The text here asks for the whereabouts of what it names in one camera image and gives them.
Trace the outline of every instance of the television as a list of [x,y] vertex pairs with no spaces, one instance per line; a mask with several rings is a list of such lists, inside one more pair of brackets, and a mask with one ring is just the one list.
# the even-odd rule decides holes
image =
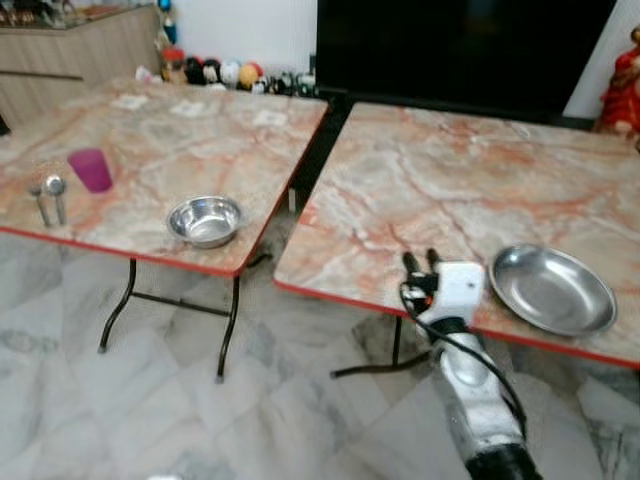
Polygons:
[[562,114],[614,4],[318,0],[318,87],[544,121]]

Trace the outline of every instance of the white wall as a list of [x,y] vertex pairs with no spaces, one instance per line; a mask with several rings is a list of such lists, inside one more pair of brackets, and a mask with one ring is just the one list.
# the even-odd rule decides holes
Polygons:
[[306,71],[316,48],[317,0],[174,0],[188,54]]
[[600,97],[609,85],[615,59],[633,47],[629,34],[639,23],[640,0],[618,0],[567,103],[565,115],[582,118],[596,118],[600,115]]

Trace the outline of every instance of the metal plate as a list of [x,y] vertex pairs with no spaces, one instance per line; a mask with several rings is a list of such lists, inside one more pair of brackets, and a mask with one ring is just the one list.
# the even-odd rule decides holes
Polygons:
[[240,207],[227,197],[196,197],[176,205],[167,216],[167,228],[180,240],[198,248],[220,247],[240,226]]
[[557,250],[508,247],[493,259],[489,278],[513,312],[558,335],[589,335],[616,320],[613,291],[579,260]]

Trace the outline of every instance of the red statue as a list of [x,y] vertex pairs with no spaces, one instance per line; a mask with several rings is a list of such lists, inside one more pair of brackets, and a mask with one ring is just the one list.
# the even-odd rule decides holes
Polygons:
[[609,90],[602,96],[604,107],[598,129],[640,135],[640,25],[631,32],[636,46],[616,60]]

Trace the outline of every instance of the metal spoon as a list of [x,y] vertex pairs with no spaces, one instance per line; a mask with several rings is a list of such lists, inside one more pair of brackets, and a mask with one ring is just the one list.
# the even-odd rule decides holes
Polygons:
[[42,222],[44,226],[49,228],[51,226],[51,221],[49,220],[49,214],[42,203],[42,188],[40,185],[31,185],[29,187],[29,193],[33,198],[36,199],[36,204],[38,205],[38,209],[40,210],[40,216],[42,217]]
[[67,182],[59,175],[51,175],[44,181],[44,186],[49,195],[56,199],[56,211],[58,212],[58,222],[60,225],[67,224],[67,213],[64,209],[64,199],[62,196],[67,190]]

